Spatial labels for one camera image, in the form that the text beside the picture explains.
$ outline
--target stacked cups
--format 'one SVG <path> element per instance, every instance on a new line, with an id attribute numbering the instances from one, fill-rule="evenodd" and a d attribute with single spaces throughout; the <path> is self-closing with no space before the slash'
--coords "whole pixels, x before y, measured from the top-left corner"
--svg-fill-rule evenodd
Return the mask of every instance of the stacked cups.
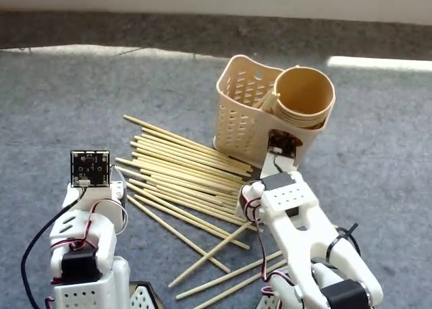
<path id="1" fill-rule="evenodd" d="M 279 94 L 273 114 L 297 128 L 318 129 L 325 123 L 335 102 L 330 79 L 317 69 L 296 66 L 275 80 Z"/>

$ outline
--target pile of chopsticks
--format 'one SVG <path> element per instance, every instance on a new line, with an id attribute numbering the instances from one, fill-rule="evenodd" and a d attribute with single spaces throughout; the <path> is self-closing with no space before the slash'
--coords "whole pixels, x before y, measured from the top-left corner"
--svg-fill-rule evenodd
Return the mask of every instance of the pile of chopsticks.
<path id="1" fill-rule="evenodd" d="M 124 115 L 124 118 L 142 127 L 142 134 L 135 136 L 134 140 L 130 142 L 131 146 L 134 147 L 132 159 L 116 158 L 116 167 L 129 177 L 127 183 L 129 191 L 135 192 L 135 195 L 128 196 L 128 200 L 202 256 L 200 260 L 175 278 L 169 286 L 172 287 L 179 283 L 206 261 L 210 261 L 224 273 L 229 273 L 219 279 L 218 283 L 258 266 L 262 260 L 231 273 L 228 267 L 213 257 L 216 252 L 228 243 L 249 249 L 248 245 L 238 241 L 236 238 L 246 229 L 255 231 L 257 229 L 251 222 L 237 217 L 235 213 L 240 188 L 244 184 L 244 180 L 251 176 L 252 167 L 231 159 L 212 148 L 134 117 Z M 237 225 L 238 229 L 233 233 L 229 233 L 183 210 L 178 205 Z M 205 251 L 158 217 L 147 206 L 181 219 L 221 238 L 222 241 L 212 250 Z M 279 255 L 279 253 L 275 253 L 270 255 L 269 258 L 272 259 Z M 243 286 L 251 282 L 252 280 L 247 281 Z M 242 286 L 237 285 L 226 292 L 230 294 L 240 287 Z M 201 290 L 203 290 L 202 287 L 190 290 L 179 295 L 177 299 Z M 206 308 L 210 304 L 219 301 L 227 295 L 226 292 L 197 308 Z"/>

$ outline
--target circuit board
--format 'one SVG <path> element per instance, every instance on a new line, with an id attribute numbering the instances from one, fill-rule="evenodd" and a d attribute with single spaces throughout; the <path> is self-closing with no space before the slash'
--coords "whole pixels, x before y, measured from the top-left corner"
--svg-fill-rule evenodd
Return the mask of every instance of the circuit board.
<path id="1" fill-rule="evenodd" d="M 108 150 L 71 150 L 70 169 L 72 187 L 109 187 Z"/>

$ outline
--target cable tie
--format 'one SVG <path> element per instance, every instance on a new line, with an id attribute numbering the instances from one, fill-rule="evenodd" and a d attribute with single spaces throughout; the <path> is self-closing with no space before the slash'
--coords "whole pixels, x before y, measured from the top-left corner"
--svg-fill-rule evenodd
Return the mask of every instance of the cable tie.
<path id="1" fill-rule="evenodd" d="M 351 228 L 349 228 L 349 230 L 345 231 L 345 230 L 338 230 L 338 228 L 336 229 L 337 233 L 339 234 L 329 245 L 329 247 L 327 248 L 327 252 L 325 254 L 325 261 L 326 262 L 330 262 L 330 253 L 331 250 L 333 249 L 333 247 L 335 247 L 335 245 L 342 239 L 348 239 L 352 233 L 354 232 L 354 230 L 356 230 L 356 228 L 358 227 L 358 223 L 354 223 L 353 226 L 351 226 Z"/>

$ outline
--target ventilation hole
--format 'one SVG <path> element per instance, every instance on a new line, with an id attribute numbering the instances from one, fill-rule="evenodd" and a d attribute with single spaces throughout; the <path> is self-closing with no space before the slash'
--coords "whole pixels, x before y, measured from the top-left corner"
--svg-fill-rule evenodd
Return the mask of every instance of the ventilation hole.
<path id="1" fill-rule="evenodd" d="M 72 220 L 74 220 L 75 219 L 75 217 L 70 217 L 69 219 L 66 219 L 64 222 L 63 222 L 63 224 L 67 224 L 67 223 L 70 223 Z"/>
<path id="2" fill-rule="evenodd" d="M 72 225 L 68 225 L 67 227 L 63 228 L 60 233 L 64 233 L 65 231 L 69 230 L 72 228 Z"/>

